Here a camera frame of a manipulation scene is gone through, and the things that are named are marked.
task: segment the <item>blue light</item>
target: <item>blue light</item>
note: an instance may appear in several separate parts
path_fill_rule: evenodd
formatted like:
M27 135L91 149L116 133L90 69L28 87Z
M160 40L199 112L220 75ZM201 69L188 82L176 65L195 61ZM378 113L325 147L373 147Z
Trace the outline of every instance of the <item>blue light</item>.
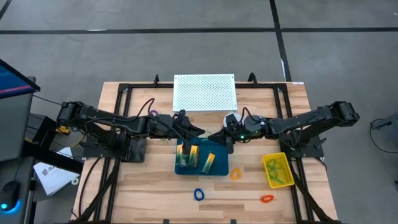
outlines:
M12 208L10 211L2 211L4 214L14 214L16 213L19 209L21 208L21 200L17 201L17 204L15 205L14 208Z

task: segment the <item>wooden tabletop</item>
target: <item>wooden tabletop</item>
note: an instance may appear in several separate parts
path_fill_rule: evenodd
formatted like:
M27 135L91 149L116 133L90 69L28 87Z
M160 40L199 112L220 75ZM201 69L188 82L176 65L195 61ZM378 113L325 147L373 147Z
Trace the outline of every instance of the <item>wooden tabletop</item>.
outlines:
M104 83L98 108L114 111L118 82ZM287 83L293 114L310 110L303 84ZM236 89L238 111L244 106L252 114L276 118L274 94L271 89ZM155 98L152 109L173 114L172 88L136 88L132 91L129 116L136 114L149 99ZM282 109L285 105L280 93ZM193 125L211 133L219 131L226 113L187 113ZM239 168L242 177L182 176L174 173L176 140L148 139L146 158L142 164L122 163L114 201L112 223L295 223L292 196L289 187L271 189L267 183L262 156L280 152L277 141L259 139L247 144L236 143L229 155L229 170ZM95 159L85 162L73 211L77 213L82 183ZM308 188L314 199L330 217L337 219L325 168L315 159L303 160ZM83 195L83 209L98 192L103 160L97 163L90 175ZM205 199L197 202L193 191L202 188ZM261 203L260 197L272 194L275 199ZM303 197L299 193L303 219L306 219ZM108 193L105 195L101 218L104 219Z

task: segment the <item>yellow basket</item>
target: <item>yellow basket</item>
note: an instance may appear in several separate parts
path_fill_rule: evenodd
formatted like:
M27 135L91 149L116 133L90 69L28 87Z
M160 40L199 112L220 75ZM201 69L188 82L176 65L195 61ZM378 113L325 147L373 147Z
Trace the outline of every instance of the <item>yellow basket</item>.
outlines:
M292 171L284 152L264 155L262 163L272 189L294 185Z

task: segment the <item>black desk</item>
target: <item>black desk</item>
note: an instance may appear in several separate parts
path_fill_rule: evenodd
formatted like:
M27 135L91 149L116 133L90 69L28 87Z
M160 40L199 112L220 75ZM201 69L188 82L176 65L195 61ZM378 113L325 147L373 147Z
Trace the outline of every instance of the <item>black desk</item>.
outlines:
M14 180L14 177L21 184L19 189L19 208L12 213L4 213L4 211L0 210L0 223L19 224L24 222L26 210L30 206L28 196L34 163L35 159L33 157L0 162L0 186L3 187L4 184Z

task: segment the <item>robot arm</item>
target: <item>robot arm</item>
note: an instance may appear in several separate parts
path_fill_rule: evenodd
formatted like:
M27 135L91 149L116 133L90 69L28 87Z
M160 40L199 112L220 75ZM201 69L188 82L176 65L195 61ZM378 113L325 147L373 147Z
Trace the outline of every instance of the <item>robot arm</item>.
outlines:
M205 132L195 127L181 110L173 117L168 114L148 114L145 116L124 117L107 111L98 110L82 102L64 102L58 114L57 123L66 127L75 127L94 136L100 144L113 147L118 136L128 138L177 139L180 138L190 149L189 140ZM104 124L120 130L104 130L97 124Z
M233 153L235 142L246 143L252 139L279 139L281 136L292 135L290 146L295 147L306 139L310 139L334 126L352 126L359 120L351 103L336 101L331 105L318 107L316 110L299 114L287 119L265 118L251 115L244 121L238 121L233 114L226 117L226 126L208 137L209 140L227 145L228 152ZM293 132L300 128L300 134Z

